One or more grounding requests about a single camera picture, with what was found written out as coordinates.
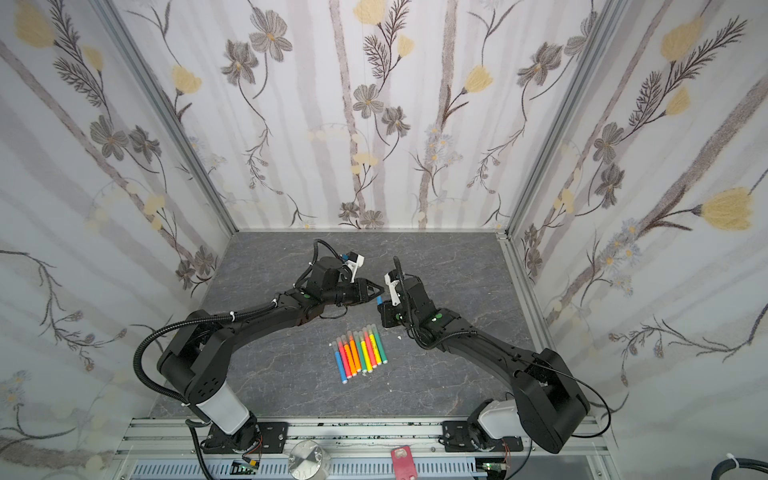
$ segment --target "blue marker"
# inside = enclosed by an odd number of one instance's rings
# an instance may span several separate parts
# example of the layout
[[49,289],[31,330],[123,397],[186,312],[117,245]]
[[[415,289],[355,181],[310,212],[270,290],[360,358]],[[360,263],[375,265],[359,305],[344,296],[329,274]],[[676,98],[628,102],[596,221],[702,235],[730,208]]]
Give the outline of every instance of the blue marker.
[[341,383],[346,383],[346,372],[344,371],[344,364],[341,363],[341,355],[339,354],[339,349],[336,348],[335,344],[331,345],[331,349],[336,354],[336,366],[339,367],[339,373],[341,373]]

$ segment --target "marker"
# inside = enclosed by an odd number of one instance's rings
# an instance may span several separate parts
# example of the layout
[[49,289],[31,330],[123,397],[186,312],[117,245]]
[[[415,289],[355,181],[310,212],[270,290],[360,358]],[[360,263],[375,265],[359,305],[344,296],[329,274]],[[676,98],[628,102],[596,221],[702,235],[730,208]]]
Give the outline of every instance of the marker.
[[371,359],[368,357],[368,349],[366,348],[366,343],[362,339],[362,333],[357,332],[357,341],[360,343],[360,351],[362,351],[362,356],[364,360],[366,361],[366,370],[368,372],[372,372],[373,368],[371,367]]
[[376,338],[376,343],[379,344],[379,354],[382,356],[382,362],[387,363],[388,360],[386,359],[386,353],[384,353],[384,345],[382,345],[382,337],[379,336],[379,329],[376,328],[376,325],[371,325],[373,328],[373,336]]
[[346,353],[346,361],[349,364],[349,371],[352,373],[352,376],[357,376],[355,359],[352,357],[352,350],[349,349],[349,344],[346,341],[346,335],[341,335],[341,341],[344,343],[344,353]]
[[341,374],[341,383],[346,383],[346,373],[344,372],[344,364],[341,363],[341,355],[339,355],[339,349],[332,346],[333,353],[336,354],[336,366],[339,367],[339,373]]
[[379,346],[376,345],[376,338],[373,336],[373,329],[371,325],[368,325],[368,336],[371,339],[371,346],[373,347],[373,355],[376,358],[376,365],[382,364],[382,356],[379,354]]
[[347,330],[346,336],[349,338],[349,349],[352,350],[352,358],[355,360],[355,369],[360,373],[362,372],[362,365],[360,364],[360,355],[357,353],[357,341],[355,341],[355,337],[352,336],[351,330]]
[[339,354],[341,355],[341,363],[344,364],[344,373],[346,373],[346,378],[351,379],[352,373],[349,370],[349,362],[346,360],[346,352],[344,351],[344,345],[341,343],[341,337],[336,337],[336,344],[339,346]]
[[368,358],[371,359],[371,366],[376,368],[379,364],[376,362],[376,354],[373,352],[373,345],[371,339],[373,338],[368,334],[368,329],[362,329],[362,337],[366,341],[366,348],[368,349]]

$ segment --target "black mounting plate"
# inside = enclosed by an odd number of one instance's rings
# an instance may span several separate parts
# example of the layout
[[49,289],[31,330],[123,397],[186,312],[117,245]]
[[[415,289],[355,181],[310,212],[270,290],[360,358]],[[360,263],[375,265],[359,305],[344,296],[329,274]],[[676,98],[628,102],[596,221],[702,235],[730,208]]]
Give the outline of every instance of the black mounting plate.
[[[286,439],[288,437],[287,422],[258,422],[261,432],[261,449],[256,450],[261,453],[283,453]],[[230,454],[236,453],[230,446],[227,446],[227,438],[221,438],[224,435],[221,430],[211,426],[208,432],[208,438],[200,444],[200,448],[205,454]]]
[[[444,421],[442,423],[442,441],[446,452],[477,452],[469,438],[469,423],[466,421]],[[503,452],[505,442],[510,452],[523,451],[523,441],[520,437],[504,437],[497,441],[490,452]]]

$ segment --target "red phone case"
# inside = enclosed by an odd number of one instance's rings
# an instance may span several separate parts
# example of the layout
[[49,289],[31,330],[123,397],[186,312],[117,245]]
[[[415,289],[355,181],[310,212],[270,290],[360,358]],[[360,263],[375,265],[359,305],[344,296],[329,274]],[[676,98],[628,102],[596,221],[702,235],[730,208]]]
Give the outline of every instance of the red phone case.
[[396,480],[416,480],[416,464],[413,463],[411,447],[398,447],[392,450],[392,467],[395,469]]

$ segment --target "green marker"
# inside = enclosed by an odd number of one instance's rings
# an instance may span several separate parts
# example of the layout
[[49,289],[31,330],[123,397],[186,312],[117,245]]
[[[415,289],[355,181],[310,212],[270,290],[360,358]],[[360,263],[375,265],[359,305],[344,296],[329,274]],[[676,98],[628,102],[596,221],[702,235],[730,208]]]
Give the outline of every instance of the green marker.
[[376,328],[376,325],[371,325],[371,329],[373,331],[373,338],[376,339],[376,343],[379,344],[379,355],[382,357],[382,363],[387,363],[386,354],[384,353],[384,344],[382,343],[382,339],[379,336],[379,329]]

